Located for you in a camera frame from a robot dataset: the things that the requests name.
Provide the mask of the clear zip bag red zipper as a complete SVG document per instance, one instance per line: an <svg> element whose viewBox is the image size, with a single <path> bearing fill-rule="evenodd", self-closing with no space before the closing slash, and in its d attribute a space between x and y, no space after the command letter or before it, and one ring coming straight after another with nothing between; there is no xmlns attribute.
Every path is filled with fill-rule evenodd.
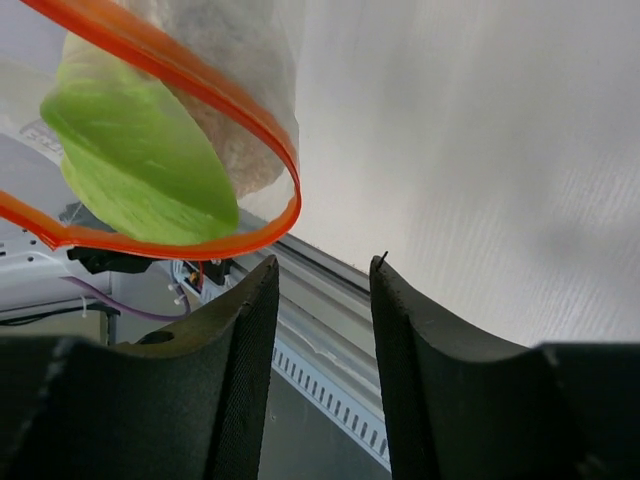
<svg viewBox="0 0 640 480"><path fill-rule="evenodd" d="M48 173L46 198L38 200L25 186L1 186L1 216L23 227L45 245L85 247L123 252L155 259L223 259L259 250L286 234L299 217L302 203L298 154L298 123L289 133L273 115L224 73L203 62L172 37L123 8L126 1L32 1L29 10L44 26L62 28L62 41L30 44L18 54L20 40L30 38L27 28L8 10L1 13L1 135L6 135L45 156L53 164ZM295 61L300 43L304 6L297 1L276 5ZM294 191L282 213L263 220L242 212L236 231L224 238L195 245L141 242L101 223L66 183L60 169L63 149L56 133L40 113L44 97L53 88L68 34L75 34L161 81L174 85L214 107L262 140L284 163ZM37 68L33 53L57 61L55 69Z"/></svg>

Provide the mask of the white cauliflower green leaves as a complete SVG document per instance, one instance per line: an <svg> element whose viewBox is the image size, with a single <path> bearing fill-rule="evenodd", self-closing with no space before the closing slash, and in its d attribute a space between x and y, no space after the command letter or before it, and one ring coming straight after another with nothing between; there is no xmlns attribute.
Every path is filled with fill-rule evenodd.
<svg viewBox="0 0 640 480"><path fill-rule="evenodd" d="M123 8L225 74L295 133L295 61L272 1L126 1ZM246 128L75 34L40 113L85 207L141 242L233 234L242 212L278 217L294 187Z"/></svg>

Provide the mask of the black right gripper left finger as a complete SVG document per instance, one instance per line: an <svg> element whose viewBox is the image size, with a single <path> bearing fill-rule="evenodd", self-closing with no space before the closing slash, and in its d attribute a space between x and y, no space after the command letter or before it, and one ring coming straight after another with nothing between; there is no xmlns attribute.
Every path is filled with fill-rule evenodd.
<svg viewBox="0 0 640 480"><path fill-rule="evenodd" d="M1 340L5 479L254 479L279 305L266 257L136 343Z"/></svg>

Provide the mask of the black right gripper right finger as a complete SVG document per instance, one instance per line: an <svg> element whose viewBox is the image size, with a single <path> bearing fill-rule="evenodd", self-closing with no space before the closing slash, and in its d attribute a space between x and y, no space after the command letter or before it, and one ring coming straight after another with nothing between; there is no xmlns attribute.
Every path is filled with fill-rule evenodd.
<svg viewBox="0 0 640 480"><path fill-rule="evenodd" d="M458 317L381 256L369 272L396 479L635 479L639 347L523 347Z"/></svg>

